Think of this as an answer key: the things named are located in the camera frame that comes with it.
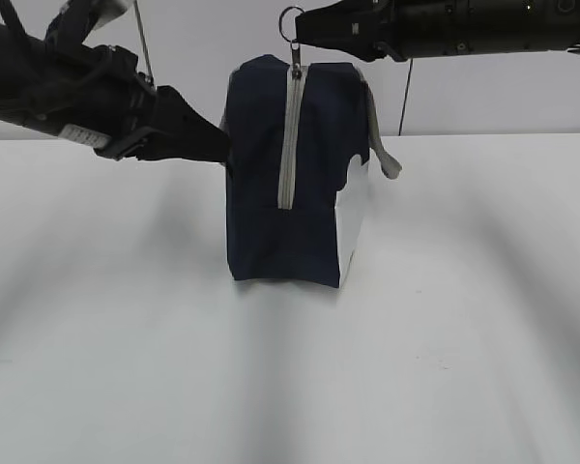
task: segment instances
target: white bag panel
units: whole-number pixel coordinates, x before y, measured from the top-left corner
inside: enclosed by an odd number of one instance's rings
[[[367,207],[369,162],[366,164],[362,162],[361,155],[355,155],[350,160],[348,182],[346,187],[337,194],[335,204],[340,285],[343,285],[348,275],[350,261],[357,247]]]

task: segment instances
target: black strap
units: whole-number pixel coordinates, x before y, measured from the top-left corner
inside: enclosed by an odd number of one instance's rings
[[[43,70],[37,63],[28,34],[23,28],[23,24],[19,20],[19,16],[17,15],[17,11],[11,3],[11,0],[0,0],[0,15],[2,16],[7,29],[9,29],[13,40],[17,44],[19,52],[23,55],[28,64],[31,80],[37,82],[42,81]]]

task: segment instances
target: white label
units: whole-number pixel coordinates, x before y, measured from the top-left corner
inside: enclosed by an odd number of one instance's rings
[[[58,136],[95,149],[105,148],[112,139],[109,135],[97,132],[96,130],[82,128],[75,124],[67,124]]]

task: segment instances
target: gray fabric strap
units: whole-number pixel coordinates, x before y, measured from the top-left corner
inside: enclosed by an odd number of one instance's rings
[[[378,112],[376,111],[376,100],[374,100],[374,94],[369,88],[369,84],[365,80],[362,71],[357,69],[357,73],[361,77],[361,81],[365,84],[365,89],[367,93],[367,119],[369,124],[369,145],[371,149],[376,153],[376,157],[380,161],[383,169],[383,173],[388,179],[397,179],[402,171],[402,165],[392,157],[385,146],[383,145],[383,140],[380,137],[380,126],[378,124]]]

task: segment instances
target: metal ring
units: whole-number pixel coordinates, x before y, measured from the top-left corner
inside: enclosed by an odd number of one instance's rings
[[[279,15],[279,34],[281,34],[281,37],[287,41],[289,44],[296,44],[297,40],[290,40],[288,39],[288,36],[285,35],[285,33],[283,32],[283,19],[286,18],[286,15],[290,12],[293,11],[297,11],[297,12],[301,12],[301,13],[305,13],[305,10],[301,7],[297,7],[297,6],[292,6],[292,7],[288,7],[286,8],[283,12],[281,12],[281,14]]]

